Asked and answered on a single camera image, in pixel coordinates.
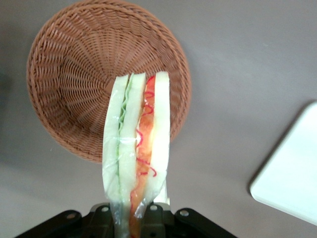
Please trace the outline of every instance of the red chili strip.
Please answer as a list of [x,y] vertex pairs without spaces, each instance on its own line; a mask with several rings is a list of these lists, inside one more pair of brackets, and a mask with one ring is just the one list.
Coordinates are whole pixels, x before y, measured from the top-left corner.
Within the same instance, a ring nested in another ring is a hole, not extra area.
[[147,81],[147,84],[151,81],[151,80],[153,80],[155,78],[155,76],[153,75],[153,76],[151,76],[149,79],[148,79],[148,81]]
[[149,96],[145,97],[145,99],[154,97],[153,92],[149,92],[149,91],[144,92],[144,95],[147,95],[147,94],[149,94]]
[[147,107],[150,109],[148,113],[143,113],[142,115],[152,114],[154,112],[154,108],[148,104],[145,104],[144,107]]

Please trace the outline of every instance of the screw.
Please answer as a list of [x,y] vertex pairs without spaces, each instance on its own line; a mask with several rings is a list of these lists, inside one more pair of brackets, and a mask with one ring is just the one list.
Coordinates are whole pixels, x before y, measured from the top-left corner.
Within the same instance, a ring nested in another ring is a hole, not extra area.
[[67,218],[67,219],[73,219],[74,217],[76,217],[76,215],[77,215],[77,214],[73,212],[73,213],[68,214],[68,215],[66,216],[66,218]]
[[156,211],[158,209],[158,207],[156,206],[156,205],[152,205],[151,207],[150,207],[150,210],[151,211]]
[[180,214],[181,216],[183,216],[183,217],[188,217],[188,216],[189,216],[189,212],[186,211],[186,210],[181,210],[181,211],[179,212],[179,214]]
[[102,212],[107,212],[107,211],[109,211],[109,208],[108,208],[108,207],[103,207],[103,208],[101,209],[101,211],[102,211]]

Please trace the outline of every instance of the wrapped sandwich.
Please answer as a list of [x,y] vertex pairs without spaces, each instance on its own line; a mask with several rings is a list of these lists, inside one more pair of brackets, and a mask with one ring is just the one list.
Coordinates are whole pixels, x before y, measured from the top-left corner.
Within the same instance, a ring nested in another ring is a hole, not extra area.
[[117,77],[103,141],[103,182],[116,238],[139,238],[146,206],[166,196],[169,134],[168,73]]

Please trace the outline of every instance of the wicker basket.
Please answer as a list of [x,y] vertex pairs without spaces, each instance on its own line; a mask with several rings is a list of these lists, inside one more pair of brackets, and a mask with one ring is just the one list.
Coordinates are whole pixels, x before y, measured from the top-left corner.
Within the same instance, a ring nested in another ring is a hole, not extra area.
[[116,76],[157,71],[170,75],[171,139],[191,98],[186,57],[152,14],[119,0],[87,0],[53,16],[33,42],[27,82],[41,122],[58,143],[102,160],[106,111]]

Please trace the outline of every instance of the table surface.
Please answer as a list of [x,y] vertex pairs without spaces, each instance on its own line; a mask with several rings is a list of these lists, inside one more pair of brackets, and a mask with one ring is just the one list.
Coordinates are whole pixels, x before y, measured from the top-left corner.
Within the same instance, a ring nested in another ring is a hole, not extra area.
[[[26,89],[41,26],[74,0],[0,1],[0,237],[105,201],[101,165],[58,145]],[[190,207],[240,238],[312,238],[317,227],[256,202],[249,182],[298,111],[317,99],[317,1],[132,0],[188,58],[191,109],[171,143],[172,211]]]

